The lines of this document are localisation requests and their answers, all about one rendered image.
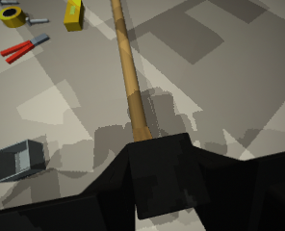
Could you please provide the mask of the dark grey open box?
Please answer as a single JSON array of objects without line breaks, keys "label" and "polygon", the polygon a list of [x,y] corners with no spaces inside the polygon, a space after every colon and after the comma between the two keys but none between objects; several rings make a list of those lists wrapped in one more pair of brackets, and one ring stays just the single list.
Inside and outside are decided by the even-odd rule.
[{"label": "dark grey open box", "polygon": [[45,169],[40,142],[25,140],[0,148],[0,183],[17,182]]}]

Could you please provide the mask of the yellow ring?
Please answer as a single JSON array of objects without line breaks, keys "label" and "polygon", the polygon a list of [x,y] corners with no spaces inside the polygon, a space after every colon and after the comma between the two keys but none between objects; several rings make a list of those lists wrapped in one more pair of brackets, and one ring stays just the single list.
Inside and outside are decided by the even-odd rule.
[{"label": "yellow ring", "polygon": [[0,11],[0,20],[9,28],[17,28],[24,25],[27,15],[16,6],[7,7]]}]

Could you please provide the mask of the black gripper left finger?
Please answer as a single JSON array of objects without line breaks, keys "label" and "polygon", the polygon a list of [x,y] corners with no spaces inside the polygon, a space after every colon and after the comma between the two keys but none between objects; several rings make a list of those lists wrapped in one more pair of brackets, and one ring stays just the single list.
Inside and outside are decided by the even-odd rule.
[{"label": "black gripper left finger", "polygon": [[127,144],[80,194],[0,210],[0,231],[135,231]]}]

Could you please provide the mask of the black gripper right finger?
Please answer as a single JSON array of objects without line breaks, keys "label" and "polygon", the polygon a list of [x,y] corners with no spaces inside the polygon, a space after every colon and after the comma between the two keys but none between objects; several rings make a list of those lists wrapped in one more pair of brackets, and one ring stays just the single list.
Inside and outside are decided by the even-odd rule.
[{"label": "black gripper right finger", "polygon": [[206,231],[257,231],[265,190],[285,182],[285,151],[236,160],[194,146],[211,202],[193,207]]}]

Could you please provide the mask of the red-handled pliers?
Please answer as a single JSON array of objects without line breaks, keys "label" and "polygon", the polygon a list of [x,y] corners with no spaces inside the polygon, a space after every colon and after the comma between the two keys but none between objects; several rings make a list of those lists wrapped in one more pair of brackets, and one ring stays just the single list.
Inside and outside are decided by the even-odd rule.
[{"label": "red-handled pliers", "polygon": [[[48,40],[49,37],[43,33],[35,38],[32,38],[30,40],[26,40],[24,42],[19,43],[18,45],[15,45],[13,47],[7,48],[6,50],[0,52],[0,54],[4,57],[7,55],[10,55],[11,53],[14,53],[8,59],[5,61],[9,64],[12,64],[15,60],[35,48],[36,46],[42,44],[44,41]],[[17,51],[17,52],[16,52]]]}]

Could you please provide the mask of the long wooden scraper with black blade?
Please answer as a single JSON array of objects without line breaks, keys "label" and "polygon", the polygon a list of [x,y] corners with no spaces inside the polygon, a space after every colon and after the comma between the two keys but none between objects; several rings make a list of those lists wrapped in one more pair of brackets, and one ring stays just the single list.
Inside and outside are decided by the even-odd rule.
[{"label": "long wooden scraper with black blade", "polygon": [[139,220],[211,202],[189,133],[153,139],[119,0],[111,0],[134,142],[127,144]]}]

